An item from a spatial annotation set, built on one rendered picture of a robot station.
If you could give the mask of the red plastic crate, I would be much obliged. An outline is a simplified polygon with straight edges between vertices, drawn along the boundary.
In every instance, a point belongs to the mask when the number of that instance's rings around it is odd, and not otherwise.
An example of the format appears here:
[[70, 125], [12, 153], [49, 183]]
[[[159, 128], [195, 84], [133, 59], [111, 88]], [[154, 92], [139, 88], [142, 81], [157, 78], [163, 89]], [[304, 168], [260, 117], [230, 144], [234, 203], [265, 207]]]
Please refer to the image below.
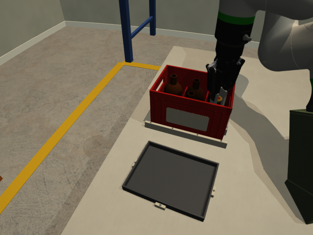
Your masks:
[[[177, 75], [177, 82], [182, 86], [182, 96], [164, 93], [171, 74]], [[203, 101], [185, 97], [195, 78], [200, 79], [199, 86], [204, 91]], [[162, 80], [162, 85], [156, 91]], [[166, 65], [150, 89], [151, 122], [222, 140], [234, 100], [232, 88], [230, 90], [226, 106], [209, 103], [207, 72]]]

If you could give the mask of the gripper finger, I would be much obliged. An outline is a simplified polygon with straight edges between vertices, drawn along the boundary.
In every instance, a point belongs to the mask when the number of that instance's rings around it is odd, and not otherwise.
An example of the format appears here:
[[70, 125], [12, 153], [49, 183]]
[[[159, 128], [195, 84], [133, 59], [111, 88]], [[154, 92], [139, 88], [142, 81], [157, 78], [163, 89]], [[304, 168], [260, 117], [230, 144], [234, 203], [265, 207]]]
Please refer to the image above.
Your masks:
[[[223, 70], [220, 71], [216, 66], [216, 59], [212, 64], [207, 64], [207, 90], [211, 92], [210, 103], [217, 104], [219, 91], [222, 84], [222, 80], [224, 75], [227, 72], [227, 68], [229, 67], [229, 63], [225, 62]], [[216, 71], [216, 72], [215, 72]]]
[[245, 60], [240, 57], [238, 62], [232, 60], [230, 70], [227, 70], [222, 80], [222, 87], [220, 88], [219, 96], [222, 97], [221, 105], [224, 106], [227, 93], [230, 92], [230, 88], [234, 87], [238, 74], [243, 66]]

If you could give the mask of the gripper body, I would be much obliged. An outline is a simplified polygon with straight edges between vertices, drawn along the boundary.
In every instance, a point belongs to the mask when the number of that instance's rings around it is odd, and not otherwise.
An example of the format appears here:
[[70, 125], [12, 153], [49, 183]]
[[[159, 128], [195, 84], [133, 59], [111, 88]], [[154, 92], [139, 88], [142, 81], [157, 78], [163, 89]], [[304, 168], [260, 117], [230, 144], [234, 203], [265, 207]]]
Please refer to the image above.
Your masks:
[[243, 53], [243, 50], [244, 50], [244, 45], [227, 45], [217, 40], [216, 48], [215, 48], [216, 57], [214, 59], [214, 61], [218, 59], [216, 62], [217, 64], [216, 67], [220, 71], [222, 71], [225, 62], [228, 62], [229, 67], [227, 70], [230, 70], [232, 60], [238, 62], [238, 60], [240, 59], [240, 56]]

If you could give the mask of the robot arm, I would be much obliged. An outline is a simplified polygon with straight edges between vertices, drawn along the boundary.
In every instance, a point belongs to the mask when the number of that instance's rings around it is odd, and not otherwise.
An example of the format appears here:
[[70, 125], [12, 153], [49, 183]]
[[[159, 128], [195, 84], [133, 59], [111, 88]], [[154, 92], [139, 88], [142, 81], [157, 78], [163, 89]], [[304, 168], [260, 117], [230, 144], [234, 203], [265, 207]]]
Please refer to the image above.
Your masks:
[[308, 69], [312, 87], [306, 106], [313, 112], [313, 0], [220, 0], [215, 38], [228, 45], [250, 42], [256, 12], [265, 11], [258, 58], [268, 70]]

